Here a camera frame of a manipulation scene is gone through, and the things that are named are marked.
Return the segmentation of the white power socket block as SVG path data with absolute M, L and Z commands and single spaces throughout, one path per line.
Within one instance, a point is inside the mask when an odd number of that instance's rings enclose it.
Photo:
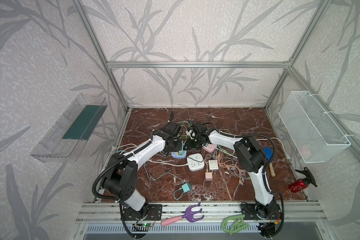
M 187 156 L 187 164 L 191 172 L 203 170 L 205 167 L 204 158 L 199 153 Z

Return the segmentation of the white charger plug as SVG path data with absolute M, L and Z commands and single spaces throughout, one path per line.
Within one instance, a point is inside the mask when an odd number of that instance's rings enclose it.
M 209 160 L 208 166 L 210 171 L 217 171 L 219 169 L 218 160 Z

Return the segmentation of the pink charger plug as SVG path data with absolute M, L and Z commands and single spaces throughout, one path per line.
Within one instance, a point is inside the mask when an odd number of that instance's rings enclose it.
M 205 180 L 211 182 L 213 180 L 213 173 L 212 172 L 205 172 Z

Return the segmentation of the teal charger plug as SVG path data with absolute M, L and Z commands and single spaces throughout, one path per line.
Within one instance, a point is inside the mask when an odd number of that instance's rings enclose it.
M 190 183 L 185 183 L 182 185 L 181 190 L 183 193 L 188 193 L 192 189 Z

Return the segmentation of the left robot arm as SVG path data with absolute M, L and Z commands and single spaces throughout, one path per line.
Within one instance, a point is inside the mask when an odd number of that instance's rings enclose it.
M 113 154 L 92 185 L 93 195 L 99 199 L 119 201 L 134 212 L 144 214 L 148 201 L 136 190 L 138 170 L 157 153 L 178 151 L 181 148 L 180 128 L 178 123 L 169 121 L 130 152 Z

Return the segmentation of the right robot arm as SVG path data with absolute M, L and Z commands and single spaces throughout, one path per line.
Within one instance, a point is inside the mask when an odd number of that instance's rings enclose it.
M 218 130 L 216 127 L 207 128 L 208 123 L 197 122 L 188 129 L 187 147 L 200 149 L 205 144 L 220 145 L 235 151 L 239 165 L 249 173 L 255 190 L 256 214 L 261 219 L 267 219 L 277 208 L 275 193 L 271 191 L 266 169 L 273 161 L 258 143 L 256 137 L 267 139 L 276 150 L 274 141 L 263 134 L 233 135 Z

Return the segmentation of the pink power socket block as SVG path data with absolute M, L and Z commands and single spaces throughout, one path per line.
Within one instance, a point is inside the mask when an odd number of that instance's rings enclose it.
M 217 148 L 215 144 L 205 144 L 202 149 L 208 153 L 214 153 Z

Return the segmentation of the blue power socket block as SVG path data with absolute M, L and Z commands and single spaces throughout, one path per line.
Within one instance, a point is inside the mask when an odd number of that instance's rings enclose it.
M 185 159 L 187 157 L 187 151 L 171 152 L 171 156 L 174 159 Z

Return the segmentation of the green charger on blue block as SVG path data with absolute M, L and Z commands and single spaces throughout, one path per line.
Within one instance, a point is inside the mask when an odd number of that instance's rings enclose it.
M 179 156 L 183 156 L 183 155 L 184 155 L 184 143 L 182 143 L 181 149 L 178 151 L 178 155 L 179 155 Z

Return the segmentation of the purple pink hand rake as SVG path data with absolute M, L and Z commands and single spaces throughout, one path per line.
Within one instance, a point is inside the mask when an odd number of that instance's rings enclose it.
M 165 220 L 161 221 L 161 226 L 162 227 L 169 226 L 169 225 L 176 223 L 182 219 L 186 219 L 190 223 L 195 223 L 195 222 L 203 220 L 205 217 L 204 215 L 202 215 L 199 218 L 195 218 L 195 215 L 200 214 L 203 211 L 203 209 L 199 209 L 198 211 L 192 210 L 193 208 L 200 207 L 200 206 L 201 206 L 201 202 L 198 202 L 195 205 L 191 205 L 191 206 L 187 207 L 185 210 L 185 213 L 183 215 L 165 219 Z

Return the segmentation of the green plastic clip tool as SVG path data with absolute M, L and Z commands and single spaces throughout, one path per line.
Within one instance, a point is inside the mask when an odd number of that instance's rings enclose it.
M 221 223 L 223 232 L 233 235 L 247 229 L 250 225 L 246 223 L 245 217 L 245 214 L 241 214 L 225 218 Z

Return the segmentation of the red spray bottle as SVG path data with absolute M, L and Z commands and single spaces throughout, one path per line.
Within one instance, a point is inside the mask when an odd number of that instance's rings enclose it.
M 306 189 L 310 184 L 317 187 L 317 183 L 315 177 L 313 176 L 312 172 L 309 170 L 308 167 L 304 167 L 303 170 L 295 170 L 297 173 L 304 175 L 305 177 L 302 179 L 298 179 L 292 184 L 289 184 L 289 190 L 292 193 L 300 192 Z

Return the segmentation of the clear plastic wall shelf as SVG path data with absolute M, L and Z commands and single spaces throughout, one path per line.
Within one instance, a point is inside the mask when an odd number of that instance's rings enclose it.
M 74 163 L 108 107 L 105 97 L 78 94 L 30 155 L 43 163 Z

